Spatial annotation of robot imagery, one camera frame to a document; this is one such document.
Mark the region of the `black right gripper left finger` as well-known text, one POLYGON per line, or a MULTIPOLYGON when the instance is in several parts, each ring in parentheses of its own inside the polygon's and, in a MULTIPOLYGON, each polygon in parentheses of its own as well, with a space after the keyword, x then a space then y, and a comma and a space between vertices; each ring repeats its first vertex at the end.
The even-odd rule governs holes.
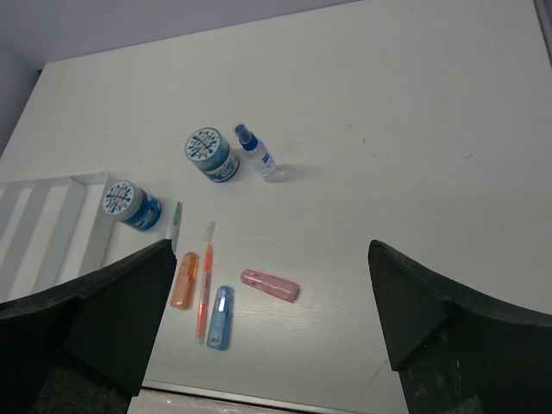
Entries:
POLYGON ((140 392, 176 257, 157 241, 1 305, 3 413, 125 413, 140 392))

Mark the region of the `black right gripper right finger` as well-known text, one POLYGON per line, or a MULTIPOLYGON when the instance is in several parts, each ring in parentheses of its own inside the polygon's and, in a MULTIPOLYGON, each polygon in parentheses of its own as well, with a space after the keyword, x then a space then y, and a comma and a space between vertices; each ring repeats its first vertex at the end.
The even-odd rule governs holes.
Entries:
POLYGON ((549 413, 551 317, 488 296, 382 241, 367 252, 410 413, 549 413))

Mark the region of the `orange highlighter pen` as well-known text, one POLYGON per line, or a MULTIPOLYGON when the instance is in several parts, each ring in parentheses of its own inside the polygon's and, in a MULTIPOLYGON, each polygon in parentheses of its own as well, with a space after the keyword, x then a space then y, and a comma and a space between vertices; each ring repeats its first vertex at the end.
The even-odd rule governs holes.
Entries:
POLYGON ((199 295, 199 305, 198 305, 198 323, 197 323, 197 332, 196 338, 198 343, 204 342, 208 307, 209 307, 209 297, 210 297, 210 282, 212 274, 212 259, 213 259, 213 247, 212 247, 212 238, 215 232, 215 223, 210 221, 207 225, 204 235, 204 241, 206 243, 206 248, 204 251, 204 263, 202 268, 202 279, 200 286, 200 295, 199 295))

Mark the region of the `green pen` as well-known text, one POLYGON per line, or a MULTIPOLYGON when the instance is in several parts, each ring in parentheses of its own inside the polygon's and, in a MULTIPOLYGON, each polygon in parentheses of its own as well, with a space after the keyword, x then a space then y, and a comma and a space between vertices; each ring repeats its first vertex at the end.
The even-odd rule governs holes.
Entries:
POLYGON ((182 203, 177 202, 175 211, 172 216, 172 224, 169 229, 169 239, 171 241, 172 251, 174 253, 176 253, 177 251, 181 217, 182 217, 182 203))

